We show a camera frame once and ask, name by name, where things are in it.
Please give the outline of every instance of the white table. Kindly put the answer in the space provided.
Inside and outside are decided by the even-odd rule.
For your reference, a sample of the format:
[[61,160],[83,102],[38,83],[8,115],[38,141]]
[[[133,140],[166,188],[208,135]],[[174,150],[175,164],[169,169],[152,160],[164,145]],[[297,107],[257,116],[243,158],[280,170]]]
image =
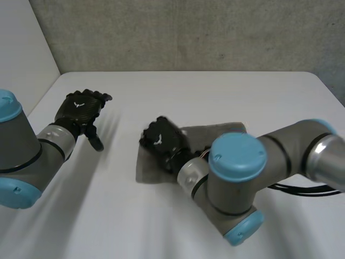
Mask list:
[[[266,216],[231,247],[178,185],[135,182],[141,131],[159,115],[179,126],[242,121],[259,136],[307,118],[345,136],[345,109],[304,72],[90,72],[61,76],[29,120],[39,132],[65,95],[89,88],[113,96],[96,121],[105,143],[82,137],[30,209],[0,208],[0,258],[344,258],[344,196],[305,198],[262,190]],[[301,176],[285,182],[310,186]]]

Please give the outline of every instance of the gray cloth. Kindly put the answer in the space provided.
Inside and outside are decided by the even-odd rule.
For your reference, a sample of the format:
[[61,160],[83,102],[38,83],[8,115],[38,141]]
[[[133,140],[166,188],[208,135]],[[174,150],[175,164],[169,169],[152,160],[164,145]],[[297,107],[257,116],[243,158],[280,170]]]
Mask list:
[[[195,126],[181,128],[187,136],[192,152],[202,151],[205,146],[211,146],[213,141],[226,132],[246,132],[240,122],[226,124]],[[159,168],[155,158],[139,146],[136,161],[136,177],[139,183],[176,182],[176,177]]]

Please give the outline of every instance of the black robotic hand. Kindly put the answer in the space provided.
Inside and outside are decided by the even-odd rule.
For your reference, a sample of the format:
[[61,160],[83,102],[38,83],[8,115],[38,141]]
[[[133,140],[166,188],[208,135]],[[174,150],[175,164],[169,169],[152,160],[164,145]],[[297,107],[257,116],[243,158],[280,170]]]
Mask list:
[[106,102],[112,99],[109,94],[101,94],[98,91],[70,93],[58,110],[53,124],[68,129],[75,139],[85,134],[92,147],[96,151],[102,151],[104,146],[93,123]]
[[158,164],[169,173],[177,173],[195,157],[186,136],[166,117],[158,117],[143,131],[140,145],[153,155]]

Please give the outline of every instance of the blue end cap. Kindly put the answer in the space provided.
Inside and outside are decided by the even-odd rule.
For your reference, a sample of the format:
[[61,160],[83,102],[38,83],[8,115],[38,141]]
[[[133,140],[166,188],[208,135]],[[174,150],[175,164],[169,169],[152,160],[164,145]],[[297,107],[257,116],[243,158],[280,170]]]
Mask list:
[[12,209],[27,209],[41,197],[35,186],[12,178],[0,178],[0,205]]
[[21,104],[12,92],[0,89],[0,122],[15,118],[22,110]]
[[336,134],[336,130],[335,128],[329,124],[328,122],[326,122],[325,120],[322,120],[322,119],[311,119],[311,120],[314,120],[320,124],[323,124],[326,128],[329,129],[329,131],[332,133],[332,134]]
[[209,155],[211,170],[228,182],[244,182],[257,177],[266,162],[264,145],[246,133],[223,134],[213,142]]
[[239,222],[233,229],[224,235],[224,238],[232,246],[242,244],[247,238],[255,233],[264,222],[264,215],[261,211],[253,212],[244,220]]

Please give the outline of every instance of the gray wall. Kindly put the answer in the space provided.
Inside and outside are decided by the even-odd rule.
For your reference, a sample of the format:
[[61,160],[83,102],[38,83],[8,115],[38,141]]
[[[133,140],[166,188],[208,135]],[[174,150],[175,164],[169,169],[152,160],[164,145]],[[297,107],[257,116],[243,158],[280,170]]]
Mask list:
[[344,0],[30,3],[61,73],[309,71],[345,104]]

